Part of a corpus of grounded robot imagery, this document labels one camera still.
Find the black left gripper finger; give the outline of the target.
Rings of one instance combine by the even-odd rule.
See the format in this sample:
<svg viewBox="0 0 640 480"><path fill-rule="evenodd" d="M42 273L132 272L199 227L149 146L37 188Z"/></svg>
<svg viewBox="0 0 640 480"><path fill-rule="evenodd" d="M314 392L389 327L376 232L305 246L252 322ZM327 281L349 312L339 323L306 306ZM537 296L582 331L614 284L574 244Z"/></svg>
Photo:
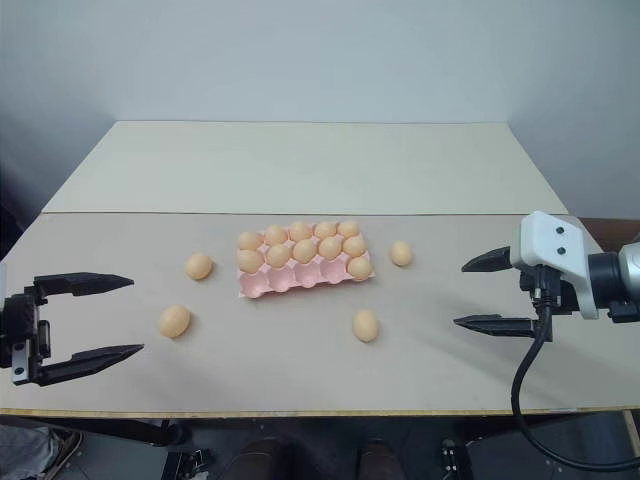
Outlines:
<svg viewBox="0 0 640 480"><path fill-rule="evenodd" d="M132 286L132 279L115 274L75 272L34 278L32 293L39 301L51 295L88 296Z"/></svg>
<svg viewBox="0 0 640 480"><path fill-rule="evenodd" d="M45 387L94 375L143 348L143 344L117 345L75 353L67 361L41 366L36 375L36 384Z"/></svg>

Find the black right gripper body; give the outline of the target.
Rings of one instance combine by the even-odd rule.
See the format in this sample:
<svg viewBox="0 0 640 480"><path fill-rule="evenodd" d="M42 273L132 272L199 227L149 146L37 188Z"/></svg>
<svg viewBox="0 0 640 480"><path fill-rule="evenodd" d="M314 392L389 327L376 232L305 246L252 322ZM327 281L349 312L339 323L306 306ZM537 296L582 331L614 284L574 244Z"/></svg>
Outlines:
<svg viewBox="0 0 640 480"><path fill-rule="evenodd" d="M520 272L519 287L530 296L532 306L538 315L530 320L525 337L535 338L542 330L541 308L548 304L551 315L570 315L579 310L574 287L561 279L561 272L543 265L525 267Z"/></svg>

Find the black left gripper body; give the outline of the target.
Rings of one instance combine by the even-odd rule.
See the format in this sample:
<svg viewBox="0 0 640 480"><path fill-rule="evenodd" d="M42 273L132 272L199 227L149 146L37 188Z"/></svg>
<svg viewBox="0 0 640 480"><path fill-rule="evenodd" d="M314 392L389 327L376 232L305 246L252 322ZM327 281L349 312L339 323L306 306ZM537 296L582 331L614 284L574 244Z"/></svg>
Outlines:
<svg viewBox="0 0 640 480"><path fill-rule="evenodd" d="M51 356L50 324L39 317L47 303L34 283L4 300L1 310L1 368L9 369L15 385L49 385L43 360Z"/></svg>

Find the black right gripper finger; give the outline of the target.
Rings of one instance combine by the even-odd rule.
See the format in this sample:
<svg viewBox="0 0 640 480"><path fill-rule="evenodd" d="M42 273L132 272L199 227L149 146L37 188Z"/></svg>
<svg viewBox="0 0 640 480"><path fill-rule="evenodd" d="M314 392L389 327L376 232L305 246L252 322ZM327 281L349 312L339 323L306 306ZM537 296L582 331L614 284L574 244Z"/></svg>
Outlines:
<svg viewBox="0 0 640 480"><path fill-rule="evenodd" d="M462 272L498 272L512 268L510 247L500 247L472 258L461 267Z"/></svg>
<svg viewBox="0 0 640 480"><path fill-rule="evenodd" d="M457 326L496 337L535 337L538 320L506 318L498 314L470 315L453 320Z"/></svg>

